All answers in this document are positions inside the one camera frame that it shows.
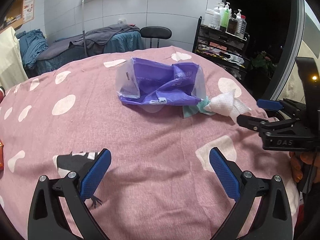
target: curved lamp arm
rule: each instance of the curved lamp arm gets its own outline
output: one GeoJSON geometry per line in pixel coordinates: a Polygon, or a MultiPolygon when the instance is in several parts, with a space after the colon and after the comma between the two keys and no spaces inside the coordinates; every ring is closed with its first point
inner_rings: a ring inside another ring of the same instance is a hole
{"type": "Polygon", "coordinates": [[[85,42],[85,32],[84,32],[84,0],[82,0],[82,35],[83,35],[83,43],[84,43],[84,53],[85,53],[85,56],[88,57],[87,45],[85,42]]]}

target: plastic bag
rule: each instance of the plastic bag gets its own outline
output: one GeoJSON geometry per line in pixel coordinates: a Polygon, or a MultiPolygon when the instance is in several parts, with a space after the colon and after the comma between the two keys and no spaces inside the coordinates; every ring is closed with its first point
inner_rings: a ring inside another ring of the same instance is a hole
{"type": "Polygon", "coordinates": [[[139,106],[194,106],[206,98],[202,68],[193,62],[169,66],[131,58],[117,70],[116,91],[124,104],[139,106]]]}

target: blue textured pad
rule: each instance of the blue textured pad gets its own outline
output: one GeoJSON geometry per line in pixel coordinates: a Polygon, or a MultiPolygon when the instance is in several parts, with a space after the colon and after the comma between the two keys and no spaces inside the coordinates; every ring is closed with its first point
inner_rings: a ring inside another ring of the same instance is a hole
{"type": "Polygon", "coordinates": [[[79,192],[79,196],[83,202],[93,196],[100,184],[100,181],[111,164],[111,152],[109,150],[104,150],[104,152],[101,152],[98,157],[99,159],[81,182],[81,191],[79,192]]]}
{"type": "Polygon", "coordinates": [[[279,111],[283,108],[283,105],[278,101],[259,99],[257,106],[263,109],[279,111]]]}
{"type": "Polygon", "coordinates": [[[228,197],[237,202],[240,198],[240,186],[237,178],[215,149],[211,149],[209,161],[228,197]]]}

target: pink bedspread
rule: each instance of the pink bedspread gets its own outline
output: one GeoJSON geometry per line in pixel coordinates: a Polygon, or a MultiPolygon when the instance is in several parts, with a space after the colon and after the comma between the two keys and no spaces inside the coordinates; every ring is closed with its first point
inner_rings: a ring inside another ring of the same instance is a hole
{"type": "MultiPolygon", "coordinates": [[[[203,68],[209,98],[238,87],[239,99],[252,109],[251,114],[266,118],[230,74],[175,47],[90,57],[21,83],[0,104],[5,163],[0,203],[22,236],[27,238],[29,208],[39,177],[64,176],[72,165],[72,160],[58,162],[57,155],[72,152],[72,158],[104,147],[111,151],[112,163],[95,192],[103,205],[90,211],[111,240],[210,239],[234,204],[216,174],[205,170],[196,156],[196,152],[208,155],[213,146],[256,176],[279,174],[295,224],[299,198],[289,155],[263,150],[258,134],[234,124],[230,117],[196,114],[183,119],[182,107],[166,106],[151,114],[122,105],[114,87],[117,67],[112,67],[120,61],[110,61],[131,57],[169,65],[180,58],[195,62],[203,68]]],[[[258,200],[241,234],[249,229],[258,200]]],[[[69,213],[67,219],[79,234],[69,213]]]]}

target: black storage cart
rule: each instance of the black storage cart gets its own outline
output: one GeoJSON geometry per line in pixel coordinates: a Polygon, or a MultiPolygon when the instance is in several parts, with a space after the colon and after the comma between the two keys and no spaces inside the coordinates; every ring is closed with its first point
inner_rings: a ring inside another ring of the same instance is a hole
{"type": "Polygon", "coordinates": [[[198,20],[192,52],[224,68],[242,83],[250,65],[250,60],[245,57],[249,34],[245,33],[241,39],[202,25],[201,21],[202,17],[198,20]]]}

